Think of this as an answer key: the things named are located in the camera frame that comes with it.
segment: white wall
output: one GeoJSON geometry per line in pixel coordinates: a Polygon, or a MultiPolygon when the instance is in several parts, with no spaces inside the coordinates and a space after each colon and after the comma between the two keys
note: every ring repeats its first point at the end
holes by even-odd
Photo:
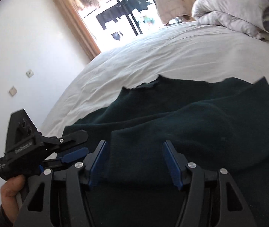
{"type": "Polygon", "coordinates": [[[24,108],[39,129],[88,62],[52,0],[0,2],[0,157],[10,114],[24,108]],[[8,94],[12,86],[14,97],[8,94]]]}

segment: dark green blanket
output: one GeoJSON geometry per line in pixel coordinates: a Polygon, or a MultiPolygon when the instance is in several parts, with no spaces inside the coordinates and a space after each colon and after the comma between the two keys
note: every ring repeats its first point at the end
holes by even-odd
{"type": "Polygon", "coordinates": [[[269,226],[269,85],[229,78],[218,83],[159,76],[74,125],[86,130],[94,151],[110,143],[104,182],[89,193],[97,226],[173,227],[184,193],[172,186],[161,146],[203,169],[226,168],[259,227],[269,226]]]}

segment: wall socket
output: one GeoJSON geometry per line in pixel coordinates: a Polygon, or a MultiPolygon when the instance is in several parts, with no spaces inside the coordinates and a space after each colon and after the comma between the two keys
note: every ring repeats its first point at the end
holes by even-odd
{"type": "Polygon", "coordinates": [[[8,91],[10,93],[11,96],[14,96],[15,94],[17,94],[17,89],[13,86],[11,87],[11,89],[8,91]]]}
{"type": "Polygon", "coordinates": [[[26,75],[28,76],[28,78],[31,78],[33,75],[34,75],[34,72],[29,69],[27,72],[26,72],[26,75]]]}

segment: screw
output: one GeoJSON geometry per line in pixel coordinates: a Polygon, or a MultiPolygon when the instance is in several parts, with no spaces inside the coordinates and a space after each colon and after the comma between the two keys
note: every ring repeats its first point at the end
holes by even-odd
{"type": "Polygon", "coordinates": [[[189,162],[188,163],[188,167],[190,167],[190,168],[196,168],[197,167],[197,164],[194,163],[194,162],[189,162]]]}
{"type": "Polygon", "coordinates": [[[77,162],[75,164],[75,168],[81,168],[83,166],[83,163],[82,162],[77,162]]]}
{"type": "Polygon", "coordinates": [[[52,173],[52,170],[51,169],[45,169],[43,173],[44,173],[44,175],[49,175],[49,174],[52,173]]]}
{"type": "Polygon", "coordinates": [[[220,173],[226,175],[228,171],[225,168],[220,169],[220,173]]]}

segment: person's hand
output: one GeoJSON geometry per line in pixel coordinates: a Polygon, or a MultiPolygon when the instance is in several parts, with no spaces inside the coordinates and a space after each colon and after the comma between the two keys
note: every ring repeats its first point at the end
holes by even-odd
{"type": "Polygon", "coordinates": [[[19,213],[16,194],[24,187],[24,184],[25,176],[19,175],[8,179],[8,181],[2,185],[0,190],[2,208],[12,223],[16,221],[19,213]]]}

